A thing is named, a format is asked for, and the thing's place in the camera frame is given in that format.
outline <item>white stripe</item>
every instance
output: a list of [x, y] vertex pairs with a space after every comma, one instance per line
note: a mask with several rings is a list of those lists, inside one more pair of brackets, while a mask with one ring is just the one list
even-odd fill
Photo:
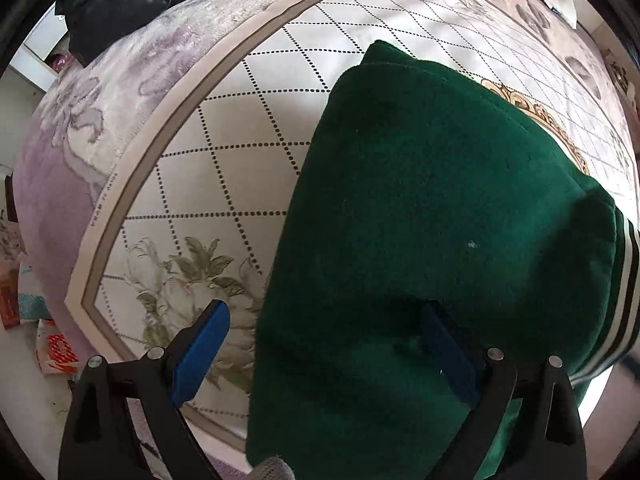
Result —
[[570, 377], [572, 384], [574, 384], [575, 381], [580, 380], [584, 376], [592, 373], [593, 367], [597, 366], [600, 359], [602, 359], [602, 357], [609, 351], [614, 339], [616, 338], [616, 335], [618, 334], [620, 322], [622, 321], [622, 314], [625, 309], [626, 290], [628, 288], [627, 285], [629, 281], [629, 271], [631, 268], [631, 257], [633, 255], [628, 226], [629, 223], [623, 217], [622, 231], [625, 234], [625, 259], [622, 265], [622, 274], [620, 275], [620, 290], [618, 291], [618, 302], [616, 303], [616, 310], [613, 313], [613, 319], [611, 320], [609, 333], [607, 334], [606, 339], [603, 341], [602, 346], [591, 357], [591, 359], [589, 359], [587, 364], [581, 367], [581, 370], [578, 373]]
[[[638, 243], [638, 231], [636, 231], [635, 229], [632, 229], [632, 231], [633, 231], [632, 236], [635, 238], [636, 244], [638, 244], [638, 251], [640, 255], [640, 243]], [[626, 346], [631, 340], [631, 335], [634, 331], [634, 325], [636, 324], [636, 317], [638, 317], [638, 303], [640, 301], [640, 262], [638, 265], [638, 272], [636, 272], [635, 276], [630, 276], [629, 279], [635, 281], [635, 286], [634, 286], [633, 299], [631, 300], [631, 308], [629, 311], [628, 323], [625, 329], [625, 336], [622, 338], [622, 341], [620, 342], [620, 346], [616, 348], [615, 352], [613, 352], [613, 354], [610, 355], [610, 357], [607, 358], [606, 361], [604, 361], [603, 364], [601, 364], [598, 367], [598, 369], [595, 372], [596, 374], [599, 374], [604, 370], [606, 370], [606, 368], [609, 368], [622, 355], [622, 352], [625, 350]]]

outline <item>white floor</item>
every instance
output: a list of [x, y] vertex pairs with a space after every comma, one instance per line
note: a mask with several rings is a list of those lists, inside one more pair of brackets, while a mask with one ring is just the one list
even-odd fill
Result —
[[0, 323], [0, 412], [45, 480], [58, 478], [58, 453], [71, 392], [66, 375], [44, 376], [34, 356], [37, 323]]

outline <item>silver screw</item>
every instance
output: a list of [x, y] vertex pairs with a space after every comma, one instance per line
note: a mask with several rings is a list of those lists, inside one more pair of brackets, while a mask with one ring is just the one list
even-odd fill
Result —
[[486, 354], [491, 361], [502, 361], [504, 359], [504, 353], [499, 348], [489, 348]]
[[94, 355], [90, 357], [86, 363], [89, 365], [89, 368], [97, 368], [102, 364], [102, 356]]
[[149, 352], [146, 353], [146, 356], [149, 359], [159, 359], [164, 355], [164, 348], [161, 346], [154, 346]]
[[552, 355], [549, 358], [549, 364], [552, 365], [553, 368], [562, 368], [562, 359], [557, 355]]

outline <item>red and white package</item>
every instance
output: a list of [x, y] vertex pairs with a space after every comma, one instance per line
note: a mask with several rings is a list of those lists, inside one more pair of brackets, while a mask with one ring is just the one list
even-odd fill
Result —
[[50, 320], [38, 322], [36, 359], [44, 374], [75, 374], [80, 367], [71, 346]]

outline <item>green fabric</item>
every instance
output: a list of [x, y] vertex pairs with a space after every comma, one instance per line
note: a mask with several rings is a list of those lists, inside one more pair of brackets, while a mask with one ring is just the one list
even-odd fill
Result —
[[424, 478], [467, 409], [418, 348], [421, 304], [573, 372], [617, 297], [617, 229], [612, 198], [517, 108], [377, 41], [336, 83], [290, 204], [249, 461], [278, 455], [297, 480]]

